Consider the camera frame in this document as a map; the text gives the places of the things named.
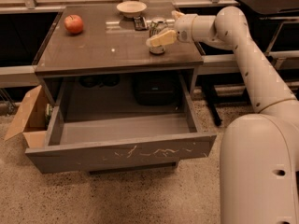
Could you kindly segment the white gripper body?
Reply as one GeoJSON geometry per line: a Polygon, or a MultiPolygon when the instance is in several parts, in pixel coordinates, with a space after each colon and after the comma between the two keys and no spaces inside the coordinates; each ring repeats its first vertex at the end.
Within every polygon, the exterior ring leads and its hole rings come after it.
{"type": "Polygon", "coordinates": [[[197,17],[196,14],[185,14],[178,17],[174,23],[174,29],[177,33],[179,42],[192,43],[194,42],[193,37],[193,22],[197,17]]]}

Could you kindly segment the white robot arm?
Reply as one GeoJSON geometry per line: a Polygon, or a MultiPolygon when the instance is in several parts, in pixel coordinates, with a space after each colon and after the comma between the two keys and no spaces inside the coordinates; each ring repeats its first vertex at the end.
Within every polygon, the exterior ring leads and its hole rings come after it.
{"type": "Polygon", "coordinates": [[[253,107],[222,138],[221,224],[299,224],[299,101],[251,38],[239,8],[172,15],[173,28],[149,38],[148,47],[179,41],[231,50],[253,107]]]}

